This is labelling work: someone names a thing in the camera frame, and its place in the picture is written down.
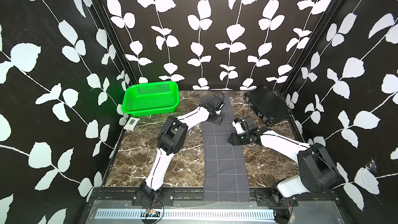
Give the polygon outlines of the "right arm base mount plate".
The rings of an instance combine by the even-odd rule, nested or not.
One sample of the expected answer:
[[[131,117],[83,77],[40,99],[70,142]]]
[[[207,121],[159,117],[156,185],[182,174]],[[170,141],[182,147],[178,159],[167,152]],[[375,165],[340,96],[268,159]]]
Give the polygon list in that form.
[[[294,197],[284,198],[281,194],[269,188],[255,190],[254,197],[258,206],[266,206],[269,208],[288,208],[298,206],[298,202]]]

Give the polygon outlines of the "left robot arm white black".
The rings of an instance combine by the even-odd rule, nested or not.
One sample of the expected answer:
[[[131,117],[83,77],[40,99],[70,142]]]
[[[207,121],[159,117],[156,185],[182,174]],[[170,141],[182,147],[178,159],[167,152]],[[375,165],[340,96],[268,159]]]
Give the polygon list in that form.
[[[158,135],[157,155],[148,177],[140,185],[139,195],[149,205],[160,201],[164,177],[170,162],[184,145],[187,132],[194,126],[210,121],[220,125],[223,117],[220,115],[224,107],[224,98],[214,96],[210,101],[199,104],[197,108],[185,115],[175,117],[170,115]]]

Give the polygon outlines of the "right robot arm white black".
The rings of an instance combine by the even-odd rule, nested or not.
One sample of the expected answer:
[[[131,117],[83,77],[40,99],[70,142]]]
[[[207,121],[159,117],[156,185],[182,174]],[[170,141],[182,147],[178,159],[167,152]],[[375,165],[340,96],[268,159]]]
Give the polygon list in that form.
[[[270,148],[290,158],[298,165],[298,175],[283,179],[272,186],[269,198],[275,205],[304,193],[322,193],[339,182],[340,174],[322,144],[307,144],[287,138],[266,127],[259,128],[251,117],[236,118],[228,142],[233,145],[251,143]]]

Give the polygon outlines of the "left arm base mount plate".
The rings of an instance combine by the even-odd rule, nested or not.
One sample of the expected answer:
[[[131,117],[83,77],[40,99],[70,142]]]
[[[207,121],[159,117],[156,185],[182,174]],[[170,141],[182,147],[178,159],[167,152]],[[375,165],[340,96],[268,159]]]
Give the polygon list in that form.
[[[175,191],[173,189],[161,188],[154,192],[146,192],[138,189],[131,202],[132,206],[172,206],[174,203]]]

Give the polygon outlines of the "dark grey grid pillowcase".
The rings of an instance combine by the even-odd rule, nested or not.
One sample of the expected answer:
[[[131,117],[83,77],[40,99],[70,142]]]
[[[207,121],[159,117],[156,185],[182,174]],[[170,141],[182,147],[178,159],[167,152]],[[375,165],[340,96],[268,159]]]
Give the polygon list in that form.
[[[250,198],[245,156],[241,146],[228,142],[235,133],[235,115],[231,99],[224,98],[220,125],[211,121],[201,123],[204,148],[204,200],[248,202]]]

